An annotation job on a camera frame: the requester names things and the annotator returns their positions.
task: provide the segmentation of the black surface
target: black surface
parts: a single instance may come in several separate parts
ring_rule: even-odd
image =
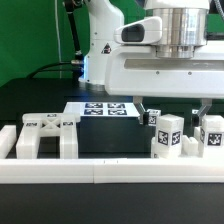
[[[77,89],[69,79],[16,79],[0,88],[0,128],[5,124],[17,124],[20,131],[23,113],[62,112],[67,101],[131,100],[130,97],[114,98],[106,93]],[[144,101],[147,108],[186,116],[187,123],[191,117],[188,112],[198,106],[198,101],[191,99],[151,98]],[[222,113],[222,102],[217,101],[212,110]],[[109,137],[108,124],[113,126],[111,130],[117,130],[114,138]],[[82,157],[116,157],[119,153],[120,157],[144,157],[148,155],[150,142],[147,139],[153,131],[139,126],[133,119],[85,118],[78,126]],[[137,144],[139,148],[143,146],[144,150],[127,153],[130,147],[125,143],[127,140],[135,147]],[[88,141],[92,142],[93,151],[86,152]],[[102,152],[104,141],[111,145],[104,146],[106,151]],[[118,150],[116,144],[121,142],[119,149],[123,150],[113,153],[111,150]],[[57,158],[57,143],[58,138],[42,139],[39,158],[46,158],[46,154],[49,158],[52,158],[51,154]],[[220,224],[224,220],[223,208],[223,184],[0,185],[0,223],[3,224]]]
[[[222,8],[224,9],[224,0],[220,0],[220,4],[221,4]],[[214,0],[210,4],[210,11],[209,11],[209,13],[211,13],[211,14],[218,14],[218,11],[216,9],[216,5],[215,5]]]
[[[0,185],[4,224],[220,224],[223,184]]]

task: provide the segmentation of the white block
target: white block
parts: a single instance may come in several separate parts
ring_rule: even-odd
[[[27,121],[23,125],[23,129],[16,145],[16,153],[18,159],[36,159],[40,144],[40,128],[42,122]]]
[[[5,159],[16,142],[16,126],[6,125],[0,132],[0,159]]]
[[[184,126],[184,118],[178,117],[175,115],[167,114],[164,116],[161,116],[157,120],[157,125],[156,127],[162,128],[164,130],[178,130],[181,129],[183,130]]]
[[[224,159],[224,119],[221,116],[203,117],[199,153],[203,158]]]
[[[194,138],[199,142],[200,141],[200,134],[201,134],[201,127],[194,128]]]
[[[78,159],[76,120],[72,115],[65,115],[61,118],[60,158]]]
[[[151,158],[157,157],[157,155],[155,154],[155,141],[156,141],[156,138],[153,137],[151,140]]]
[[[206,115],[202,119],[204,131],[224,131],[224,119],[219,115]]]
[[[182,141],[183,141],[183,151],[186,153],[188,156],[198,156],[199,151],[198,151],[198,141],[191,137],[188,138],[186,135],[182,136]]]
[[[155,136],[155,154],[162,158],[181,155],[184,119],[174,115],[158,117]]]
[[[158,117],[161,116],[161,110],[148,109],[149,126],[156,126]]]

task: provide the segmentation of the white plastic part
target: white plastic part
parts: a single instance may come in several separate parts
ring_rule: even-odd
[[[224,159],[224,119],[206,115],[202,119],[199,153],[203,158]]]
[[[209,0],[146,0],[145,9],[195,8],[209,9]]]
[[[148,109],[149,112],[149,126],[156,126],[158,117],[161,116],[161,110]]]
[[[157,157],[157,155],[155,154],[155,142],[156,142],[156,138],[153,137],[151,140],[151,158]]]
[[[153,44],[162,38],[162,19],[158,16],[154,16],[116,29],[114,32],[115,41],[119,44],[134,44],[135,42],[124,42],[122,40],[122,32],[125,28],[135,25],[143,26],[145,31],[142,42],[136,42],[139,45]]]
[[[16,126],[6,125],[0,131],[0,159],[5,159],[16,142]]]
[[[182,141],[183,141],[183,151],[187,156],[197,157],[199,155],[198,141],[195,138],[193,137],[188,138],[186,135],[183,135]]]
[[[110,95],[222,99],[223,52],[224,41],[209,41],[190,60],[167,60],[153,46],[120,46],[108,60],[105,88]]]
[[[94,165],[95,183],[223,182],[223,160],[117,159]]]
[[[224,183],[223,159],[0,160],[0,183]]]
[[[181,155],[184,118],[174,115],[158,117],[154,154],[159,158],[177,158]]]
[[[18,159],[36,159],[40,145],[40,129],[42,122],[29,120],[24,123],[16,144],[16,155]]]
[[[194,138],[199,142],[200,141],[200,135],[201,135],[201,127],[195,127],[194,128]]]
[[[62,117],[60,127],[60,158],[78,159],[78,139],[74,116]]]
[[[124,15],[109,0],[84,2],[90,19],[90,51],[85,57],[84,76],[79,81],[104,85],[107,59],[118,46],[113,38],[114,30],[124,25]]]
[[[76,122],[80,122],[79,114],[25,114],[23,122],[16,145],[18,159],[36,159],[40,138],[56,136],[60,136],[61,158],[78,158]]]

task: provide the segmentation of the white robot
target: white robot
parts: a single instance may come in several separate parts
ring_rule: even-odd
[[[115,31],[112,95],[223,98],[224,42],[206,40],[209,0],[148,0],[147,17]]]

